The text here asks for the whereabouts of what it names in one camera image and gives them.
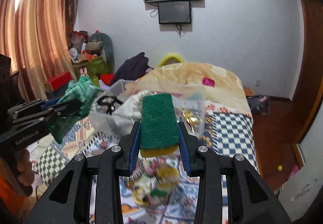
green gift bag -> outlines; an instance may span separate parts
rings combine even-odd
[[[96,76],[97,74],[111,74],[112,73],[112,63],[104,62],[102,57],[97,57],[93,60],[84,60],[78,63],[73,63],[75,74],[80,77],[80,69],[87,68],[88,75],[90,78]]]

green sponge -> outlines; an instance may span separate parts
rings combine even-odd
[[[179,132],[171,94],[143,97],[140,153],[166,156],[177,149]]]

metal screw head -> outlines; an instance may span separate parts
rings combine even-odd
[[[244,156],[241,155],[241,154],[237,154],[237,155],[235,155],[235,159],[238,160],[238,161],[243,161],[244,160]]]
[[[200,151],[200,152],[206,152],[207,151],[207,147],[206,146],[199,146],[199,148],[198,148],[198,150]]]
[[[77,155],[74,157],[74,159],[75,159],[76,161],[81,161],[82,159],[84,159],[84,155],[82,155],[82,154],[77,154]]]
[[[112,150],[112,152],[119,152],[121,150],[121,147],[119,147],[119,146],[113,146],[111,148],[111,150]]]

green towel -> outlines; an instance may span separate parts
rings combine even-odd
[[[101,88],[95,86],[86,76],[81,77],[78,82],[74,80],[68,82],[68,88],[57,104],[77,99],[82,103],[82,106],[79,112],[68,117],[61,117],[54,125],[50,126],[49,131],[59,144],[62,143],[64,136],[77,121],[88,116],[91,105],[100,92]]]

black chair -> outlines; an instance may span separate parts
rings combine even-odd
[[[0,84],[10,77],[11,58],[0,54]]]
[[[19,72],[0,83],[0,128],[6,128],[7,111],[9,108],[25,103],[18,87]]]

